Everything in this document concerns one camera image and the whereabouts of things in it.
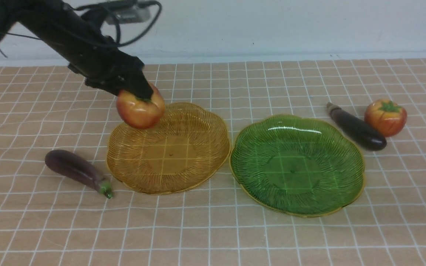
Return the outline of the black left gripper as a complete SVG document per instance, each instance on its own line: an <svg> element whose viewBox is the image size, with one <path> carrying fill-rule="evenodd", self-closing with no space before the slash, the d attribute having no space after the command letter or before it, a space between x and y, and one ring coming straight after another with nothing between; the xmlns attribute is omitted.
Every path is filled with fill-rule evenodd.
<svg viewBox="0 0 426 266"><path fill-rule="evenodd" d="M68 68L82 75L86 86L118 96L121 91L140 99L151 99L153 89L144 76L145 64L120 50L75 52L68 56Z"/></svg>

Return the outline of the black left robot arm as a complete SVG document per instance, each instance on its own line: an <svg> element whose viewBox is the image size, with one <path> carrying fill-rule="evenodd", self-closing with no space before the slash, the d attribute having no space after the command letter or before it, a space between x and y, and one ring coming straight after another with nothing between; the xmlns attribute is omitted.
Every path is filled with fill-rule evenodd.
<svg viewBox="0 0 426 266"><path fill-rule="evenodd" d="M158 12L146 29L130 41L121 42L118 14L148 10ZM156 23L162 5L158 1L115 0L71 7L62 0L0 0L0 41L16 24L68 61L68 68L85 78L85 85L120 96L129 92L149 101L153 87L143 73L144 63L120 50L144 37Z"/></svg>

